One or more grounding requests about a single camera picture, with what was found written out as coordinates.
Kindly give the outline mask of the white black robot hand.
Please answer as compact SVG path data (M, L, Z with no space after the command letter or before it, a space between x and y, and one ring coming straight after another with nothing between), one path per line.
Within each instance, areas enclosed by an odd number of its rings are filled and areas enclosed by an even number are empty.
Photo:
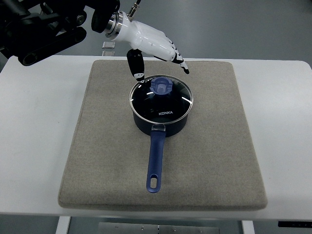
M118 12L112 34L114 41L126 42L130 45L131 50L127 53L127 60L131 73L138 82L143 82L145 76L142 53L178 64L186 74L189 74L183 57L162 31L136 20L131 21L125 12Z

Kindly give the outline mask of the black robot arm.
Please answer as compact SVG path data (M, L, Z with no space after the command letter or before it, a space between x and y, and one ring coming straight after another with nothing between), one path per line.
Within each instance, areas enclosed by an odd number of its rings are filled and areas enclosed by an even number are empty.
M118 0L2 0L0 2L0 52L9 59L16 56L24 66L33 65L86 38L82 27L86 6L94 10L91 28L116 37L124 18Z

